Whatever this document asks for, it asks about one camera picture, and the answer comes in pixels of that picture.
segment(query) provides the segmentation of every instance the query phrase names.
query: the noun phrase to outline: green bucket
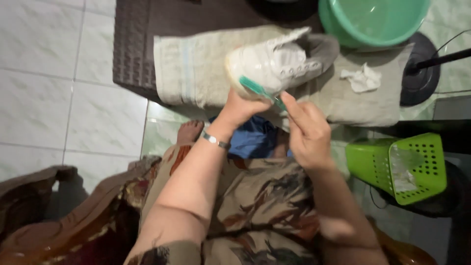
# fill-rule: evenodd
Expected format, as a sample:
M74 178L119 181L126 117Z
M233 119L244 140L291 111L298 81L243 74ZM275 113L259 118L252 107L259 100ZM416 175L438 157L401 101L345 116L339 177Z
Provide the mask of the green bucket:
M415 178L416 190L396 190L390 172L390 151L393 146L412 150L423 156L421 165L408 169ZM415 203L437 195L447 187L441 138L435 133L425 133L406 139L386 138L355 142L346 146L345 154L352 175L386 191L400 205Z
M430 0L319 0L327 33L350 48L399 44L422 24Z

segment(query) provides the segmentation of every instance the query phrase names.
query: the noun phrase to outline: lime green basket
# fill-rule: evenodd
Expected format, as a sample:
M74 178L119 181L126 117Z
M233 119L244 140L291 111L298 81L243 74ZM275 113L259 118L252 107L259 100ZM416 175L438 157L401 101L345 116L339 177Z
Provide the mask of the lime green basket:
M413 150L424 157L424 162L409 172L415 178L416 190L396 191L391 175L392 146ZM378 187L400 205L408 205L441 193L447 187L447 174L441 138L425 133L406 139L374 139L348 144L345 148L350 173L372 186Z

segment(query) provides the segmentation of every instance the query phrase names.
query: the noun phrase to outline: right hand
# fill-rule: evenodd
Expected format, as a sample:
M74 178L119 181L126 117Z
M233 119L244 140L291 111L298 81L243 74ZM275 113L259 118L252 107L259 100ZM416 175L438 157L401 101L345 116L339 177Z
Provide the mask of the right hand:
M298 104L283 92L290 121L290 149L296 161L307 171L335 167L330 156L331 129L322 111L311 102Z

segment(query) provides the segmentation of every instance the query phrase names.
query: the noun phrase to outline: left hand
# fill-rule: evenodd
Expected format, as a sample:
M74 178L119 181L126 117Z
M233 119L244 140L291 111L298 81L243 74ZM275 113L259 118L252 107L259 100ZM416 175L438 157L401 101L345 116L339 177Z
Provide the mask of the left hand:
M269 100L247 100L241 98L237 92L231 88L218 118L221 118L235 130L253 115L268 110L272 105Z

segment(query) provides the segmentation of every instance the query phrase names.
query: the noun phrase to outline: forearm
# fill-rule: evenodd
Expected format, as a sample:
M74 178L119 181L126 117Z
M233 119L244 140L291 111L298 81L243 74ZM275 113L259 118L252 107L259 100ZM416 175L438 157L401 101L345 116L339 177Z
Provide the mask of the forearm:
M234 126L216 119L207 133L219 141L230 142ZM222 163L224 148L200 138L168 180L156 200L157 205L190 212L209 225Z
M359 248L379 247L375 233L364 213L356 203L342 174L334 167L309 170L316 210L321 216L321 226L332 233L332 243ZM333 231L331 224L340 227Z

